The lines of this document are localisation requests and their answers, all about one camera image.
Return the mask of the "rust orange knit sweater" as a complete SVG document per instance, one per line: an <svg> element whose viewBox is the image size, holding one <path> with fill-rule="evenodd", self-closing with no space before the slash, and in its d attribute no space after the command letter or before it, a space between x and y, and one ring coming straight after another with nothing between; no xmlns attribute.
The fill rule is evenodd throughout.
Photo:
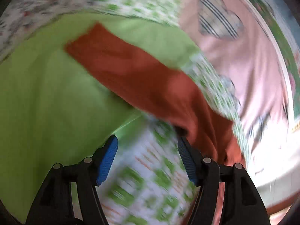
<svg viewBox="0 0 300 225"><path fill-rule="evenodd" d="M165 29L130 39L97 23L66 52L140 111L100 199L110 224L186 224L198 188L177 150L185 136L218 164L244 162L243 129L229 91L199 49Z"/></svg>

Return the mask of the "green frog patterned blanket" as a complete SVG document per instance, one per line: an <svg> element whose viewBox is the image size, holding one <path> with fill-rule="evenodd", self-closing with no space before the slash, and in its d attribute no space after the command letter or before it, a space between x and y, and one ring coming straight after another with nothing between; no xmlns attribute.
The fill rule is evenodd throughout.
<svg viewBox="0 0 300 225"><path fill-rule="evenodd" d="M80 161L111 134L120 141L118 158L122 142L134 142L127 126L140 111L68 56L65 43L95 22L130 39L156 27L187 36L178 25L182 0L93 1L58 15L1 59L1 201L19 222L52 164Z"/></svg>

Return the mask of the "pink heart patterned duvet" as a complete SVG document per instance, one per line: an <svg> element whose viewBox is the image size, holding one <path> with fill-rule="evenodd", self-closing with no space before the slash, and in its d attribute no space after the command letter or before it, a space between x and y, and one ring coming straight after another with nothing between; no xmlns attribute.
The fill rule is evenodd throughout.
<svg viewBox="0 0 300 225"><path fill-rule="evenodd" d="M179 19L237 109L248 172L269 214L299 197L299 120L285 61L249 0L184 0Z"/></svg>

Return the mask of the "floral pink white quilt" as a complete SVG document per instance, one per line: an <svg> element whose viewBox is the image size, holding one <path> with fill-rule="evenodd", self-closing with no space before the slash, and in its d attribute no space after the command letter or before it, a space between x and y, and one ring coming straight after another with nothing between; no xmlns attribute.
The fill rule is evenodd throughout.
<svg viewBox="0 0 300 225"><path fill-rule="evenodd" d="M1 59L60 14L93 6L93 0L11 0L1 15Z"/></svg>

